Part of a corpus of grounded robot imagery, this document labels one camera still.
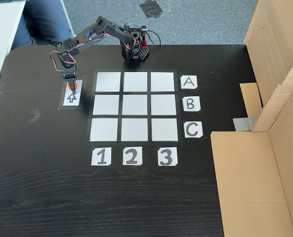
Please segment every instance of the blue jeans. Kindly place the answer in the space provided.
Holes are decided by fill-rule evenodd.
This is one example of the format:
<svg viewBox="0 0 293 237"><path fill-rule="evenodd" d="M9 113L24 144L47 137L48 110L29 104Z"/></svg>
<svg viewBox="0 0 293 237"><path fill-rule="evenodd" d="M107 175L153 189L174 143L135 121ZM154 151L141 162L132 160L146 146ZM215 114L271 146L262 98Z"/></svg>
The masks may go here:
<svg viewBox="0 0 293 237"><path fill-rule="evenodd" d="M31 25L30 29L37 29L37 36L30 34L27 22ZM72 37L72 33L59 0L29 0L25 4L11 49L26 44L55 44L69 37Z"/></svg>

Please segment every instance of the gray carpet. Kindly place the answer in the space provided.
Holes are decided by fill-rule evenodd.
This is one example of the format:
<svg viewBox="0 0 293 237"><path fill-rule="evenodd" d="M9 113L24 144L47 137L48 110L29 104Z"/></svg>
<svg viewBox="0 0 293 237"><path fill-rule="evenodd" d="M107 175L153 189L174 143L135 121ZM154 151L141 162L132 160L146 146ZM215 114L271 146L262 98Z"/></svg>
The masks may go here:
<svg viewBox="0 0 293 237"><path fill-rule="evenodd" d="M119 25L146 25L160 35L162 44L242 44L257 0L157 0L163 10L157 18L146 17L139 6L143 2L64 0L75 34L101 15ZM119 40L108 36L101 43Z"/></svg>

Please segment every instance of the wood grain surface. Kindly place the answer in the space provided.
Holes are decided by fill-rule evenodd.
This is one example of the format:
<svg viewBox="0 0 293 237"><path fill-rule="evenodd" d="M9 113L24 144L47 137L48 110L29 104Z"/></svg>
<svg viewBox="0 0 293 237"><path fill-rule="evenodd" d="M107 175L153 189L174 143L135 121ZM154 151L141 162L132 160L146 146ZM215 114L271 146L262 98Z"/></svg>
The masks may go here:
<svg viewBox="0 0 293 237"><path fill-rule="evenodd" d="M95 45L76 58L86 77L81 110L59 110L64 82L49 57L52 46L23 46L0 74L0 237L222 237L209 135L234 130L246 117L239 83L255 82L244 45L150 46L144 63L126 64L117 45ZM93 72L177 70L196 75L204 135L175 143L177 166L158 166L143 146L143 164L122 165L112 146L110 166L91 166L88 142ZM31 111L41 114L36 122Z"/></svg>

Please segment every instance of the white desk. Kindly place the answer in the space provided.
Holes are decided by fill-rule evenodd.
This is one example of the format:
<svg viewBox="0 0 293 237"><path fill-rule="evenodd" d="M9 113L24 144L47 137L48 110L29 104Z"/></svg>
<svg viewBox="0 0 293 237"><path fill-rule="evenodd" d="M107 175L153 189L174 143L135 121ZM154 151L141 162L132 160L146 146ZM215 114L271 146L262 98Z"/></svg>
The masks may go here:
<svg viewBox="0 0 293 237"><path fill-rule="evenodd" d="M10 52L25 2L0 3L0 70Z"/></svg>

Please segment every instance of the white paper square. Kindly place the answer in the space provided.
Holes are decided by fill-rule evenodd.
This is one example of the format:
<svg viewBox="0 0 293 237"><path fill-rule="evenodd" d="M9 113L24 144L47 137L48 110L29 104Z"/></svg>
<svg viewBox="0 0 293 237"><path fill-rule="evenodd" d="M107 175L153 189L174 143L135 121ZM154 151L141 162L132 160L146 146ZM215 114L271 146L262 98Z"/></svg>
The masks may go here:
<svg viewBox="0 0 293 237"><path fill-rule="evenodd" d="M201 109L199 96L188 96L182 98L184 111L197 112Z"/></svg>
<svg viewBox="0 0 293 237"><path fill-rule="evenodd" d="M91 142L116 142L118 134L117 118L94 118L91 122Z"/></svg>
<svg viewBox="0 0 293 237"><path fill-rule="evenodd" d="M73 92L68 88L66 83L63 106L78 106L79 105L79 100L81 98L81 92L82 92L82 86L83 86L83 80L76 80L76 84L77 84L76 93L73 94Z"/></svg>
<svg viewBox="0 0 293 237"><path fill-rule="evenodd" d="M96 91L97 92L119 92L120 72L98 72Z"/></svg>
<svg viewBox="0 0 293 237"><path fill-rule="evenodd" d="M181 89L196 89L198 87L197 76L183 75L180 78Z"/></svg>
<svg viewBox="0 0 293 237"><path fill-rule="evenodd" d="M123 95L123 115L147 115L147 95Z"/></svg>
<svg viewBox="0 0 293 237"><path fill-rule="evenodd" d="M121 141L148 141L146 118L123 118Z"/></svg>
<svg viewBox="0 0 293 237"><path fill-rule="evenodd" d="M126 147L123 150L123 165L141 165L142 147Z"/></svg>
<svg viewBox="0 0 293 237"><path fill-rule="evenodd" d="M185 131L185 138L187 137L202 137L203 130L202 130L202 123L195 121L195 122L185 122L184 123L184 131Z"/></svg>
<svg viewBox="0 0 293 237"><path fill-rule="evenodd" d="M110 165L111 147L95 148L92 151L91 165Z"/></svg>
<svg viewBox="0 0 293 237"><path fill-rule="evenodd" d="M151 72L151 91L175 91L174 73Z"/></svg>
<svg viewBox="0 0 293 237"><path fill-rule="evenodd" d="M147 92L147 72L125 72L124 92Z"/></svg>
<svg viewBox="0 0 293 237"><path fill-rule="evenodd" d="M119 114L119 95L95 95L94 115Z"/></svg>
<svg viewBox="0 0 293 237"><path fill-rule="evenodd" d="M158 166L176 166L178 164L177 148L162 147L157 151Z"/></svg>
<svg viewBox="0 0 293 237"><path fill-rule="evenodd" d="M153 141L178 141L177 119L153 118L152 119Z"/></svg>
<svg viewBox="0 0 293 237"><path fill-rule="evenodd" d="M152 115L176 115L175 95L151 95Z"/></svg>

